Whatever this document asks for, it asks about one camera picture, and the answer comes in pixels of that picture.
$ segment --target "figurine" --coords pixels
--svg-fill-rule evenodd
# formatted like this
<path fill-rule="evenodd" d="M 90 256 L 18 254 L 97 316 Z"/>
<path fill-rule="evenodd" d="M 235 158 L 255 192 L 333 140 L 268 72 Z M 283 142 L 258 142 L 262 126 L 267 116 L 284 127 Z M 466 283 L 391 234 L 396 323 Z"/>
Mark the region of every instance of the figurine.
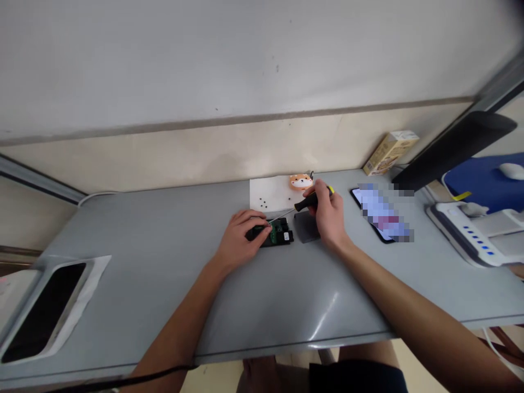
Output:
<path fill-rule="evenodd" d="M 313 180 L 306 174 L 290 175 L 289 187 L 295 191 L 305 191 L 313 185 Z"/>

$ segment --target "screwdriver handle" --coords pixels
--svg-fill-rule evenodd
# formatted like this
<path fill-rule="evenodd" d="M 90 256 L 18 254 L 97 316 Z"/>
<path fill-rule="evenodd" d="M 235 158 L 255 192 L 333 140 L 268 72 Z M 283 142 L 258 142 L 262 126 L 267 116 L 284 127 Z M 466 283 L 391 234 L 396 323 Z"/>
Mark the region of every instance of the screwdriver handle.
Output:
<path fill-rule="evenodd" d="M 329 196 L 332 196 L 335 192 L 333 187 L 328 186 L 327 189 L 329 190 Z M 307 197 L 304 198 L 303 201 L 298 202 L 295 204 L 295 210 L 301 211 L 305 207 L 308 206 L 317 206 L 318 205 L 318 196 L 315 191 L 313 191 L 311 194 L 309 194 Z"/>

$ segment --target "white mouse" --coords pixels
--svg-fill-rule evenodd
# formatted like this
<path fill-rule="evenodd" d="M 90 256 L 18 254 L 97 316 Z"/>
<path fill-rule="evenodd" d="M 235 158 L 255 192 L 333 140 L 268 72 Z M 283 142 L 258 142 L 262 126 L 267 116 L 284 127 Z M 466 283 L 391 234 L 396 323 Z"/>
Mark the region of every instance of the white mouse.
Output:
<path fill-rule="evenodd" d="M 513 180 L 524 180 L 524 166 L 505 163 L 498 167 L 507 178 Z"/>

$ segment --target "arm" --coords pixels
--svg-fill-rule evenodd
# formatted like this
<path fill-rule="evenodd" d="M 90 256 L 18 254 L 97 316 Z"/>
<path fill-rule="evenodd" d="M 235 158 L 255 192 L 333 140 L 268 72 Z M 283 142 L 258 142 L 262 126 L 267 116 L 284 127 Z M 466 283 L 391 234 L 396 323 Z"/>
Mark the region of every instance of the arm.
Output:
<path fill-rule="evenodd" d="M 522 391 L 522 383 L 468 329 L 359 249 L 344 228 L 343 200 L 315 184 L 317 226 L 413 354 L 449 391 Z M 305 195 L 313 192 L 313 187 Z"/>
<path fill-rule="evenodd" d="M 237 267 L 251 260 L 271 232 L 266 228 L 249 242 L 245 235 L 255 225 L 267 226 L 266 216 L 254 210 L 243 210 L 233 215 L 215 256 L 180 303 L 174 314 L 140 360 L 131 377 L 163 371 L 171 367 L 193 364 L 193 355 L 213 301 L 225 278 Z M 136 392 L 178 392 L 186 378 L 178 371 L 163 378 L 122 390 Z"/>

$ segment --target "box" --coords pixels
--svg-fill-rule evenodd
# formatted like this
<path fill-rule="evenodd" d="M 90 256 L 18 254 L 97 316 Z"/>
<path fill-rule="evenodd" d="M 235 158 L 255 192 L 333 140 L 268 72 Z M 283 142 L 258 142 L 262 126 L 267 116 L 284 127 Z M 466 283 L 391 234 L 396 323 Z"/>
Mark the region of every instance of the box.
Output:
<path fill-rule="evenodd" d="M 364 172 L 368 176 L 383 175 L 418 140 L 419 137 L 413 131 L 389 132 L 364 165 Z"/>

